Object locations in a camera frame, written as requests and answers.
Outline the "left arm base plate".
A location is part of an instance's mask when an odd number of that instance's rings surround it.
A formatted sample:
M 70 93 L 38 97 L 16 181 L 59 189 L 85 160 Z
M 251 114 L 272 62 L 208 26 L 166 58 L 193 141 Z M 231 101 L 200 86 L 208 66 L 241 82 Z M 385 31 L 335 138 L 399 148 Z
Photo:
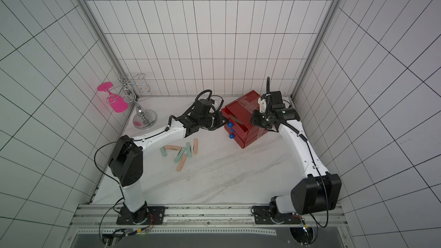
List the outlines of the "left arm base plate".
M 165 216 L 163 206 L 143 206 L 136 212 L 130 212 L 126 206 L 119 210 L 117 225 L 162 225 Z

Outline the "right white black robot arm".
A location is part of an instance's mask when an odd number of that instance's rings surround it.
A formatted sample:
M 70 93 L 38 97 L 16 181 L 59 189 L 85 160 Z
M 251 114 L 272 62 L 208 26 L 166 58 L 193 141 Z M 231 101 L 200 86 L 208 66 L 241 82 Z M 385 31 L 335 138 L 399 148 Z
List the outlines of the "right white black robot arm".
M 279 133 L 296 164 L 293 189 L 288 194 L 271 199 L 273 217 L 335 209 L 342 187 L 341 179 L 330 173 L 315 153 L 297 111 L 285 106 L 279 91 L 267 91 L 258 99 L 258 104 L 259 109 L 252 114 L 252 125 Z

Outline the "mint knife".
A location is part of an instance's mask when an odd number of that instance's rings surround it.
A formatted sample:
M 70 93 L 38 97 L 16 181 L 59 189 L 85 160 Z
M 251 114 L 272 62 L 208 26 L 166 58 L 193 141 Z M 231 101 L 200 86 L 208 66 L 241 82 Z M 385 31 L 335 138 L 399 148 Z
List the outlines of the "mint knife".
M 192 157 L 192 148 L 191 148 L 190 142 L 186 142 L 186 152 L 187 152 L 187 157 L 191 158 Z
M 167 156 L 168 156 L 168 154 L 167 154 L 167 152 L 166 152 L 166 150 L 165 150 L 164 147 L 161 147 L 161 148 L 160 148 L 160 152 L 161 152 L 161 155 L 162 155 L 163 157 L 167 157 Z

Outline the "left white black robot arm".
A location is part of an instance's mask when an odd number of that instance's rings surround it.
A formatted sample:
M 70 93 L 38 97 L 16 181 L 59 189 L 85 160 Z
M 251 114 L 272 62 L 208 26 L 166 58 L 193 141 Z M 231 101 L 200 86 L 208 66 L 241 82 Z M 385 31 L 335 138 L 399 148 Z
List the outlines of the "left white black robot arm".
M 109 168 L 121 189 L 124 208 L 133 216 L 147 215 L 147 202 L 140 182 L 144 173 L 144 157 L 200 129 L 214 131 L 228 122 L 220 108 L 214 107 L 213 99 L 197 98 L 181 116 L 170 116 L 167 126 L 139 137 L 120 137 L 111 155 Z

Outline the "olive knife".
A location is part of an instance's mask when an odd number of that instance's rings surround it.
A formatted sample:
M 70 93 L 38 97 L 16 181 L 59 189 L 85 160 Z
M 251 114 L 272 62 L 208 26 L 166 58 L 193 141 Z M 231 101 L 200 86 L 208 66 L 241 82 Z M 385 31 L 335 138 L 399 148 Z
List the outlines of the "olive knife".
M 238 118 L 236 118 L 236 117 L 234 117 L 234 116 L 230 116 L 230 118 L 231 118 L 232 120 L 234 120 L 237 124 L 243 125 L 243 123 L 242 123 Z

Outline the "red top drawer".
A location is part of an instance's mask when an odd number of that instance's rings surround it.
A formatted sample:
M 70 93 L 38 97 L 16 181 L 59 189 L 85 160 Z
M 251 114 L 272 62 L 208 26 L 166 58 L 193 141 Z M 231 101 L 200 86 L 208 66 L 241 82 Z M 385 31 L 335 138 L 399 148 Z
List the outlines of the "red top drawer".
M 233 123 L 233 129 L 241 139 L 247 139 L 258 132 L 258 127 L 251 124 L 252 112 L 238 102 L 227 105 L 222 109 L 224 117 Z

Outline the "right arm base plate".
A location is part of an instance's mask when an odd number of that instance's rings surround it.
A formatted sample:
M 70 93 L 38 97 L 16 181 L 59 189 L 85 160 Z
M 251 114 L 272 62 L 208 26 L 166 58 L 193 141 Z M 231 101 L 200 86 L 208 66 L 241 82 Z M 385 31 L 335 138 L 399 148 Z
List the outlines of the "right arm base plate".
M 300 225 L 301 219 L 292 213 L 281 214 L 270 206 L 253 206 L 251 214 L 256 225 Z

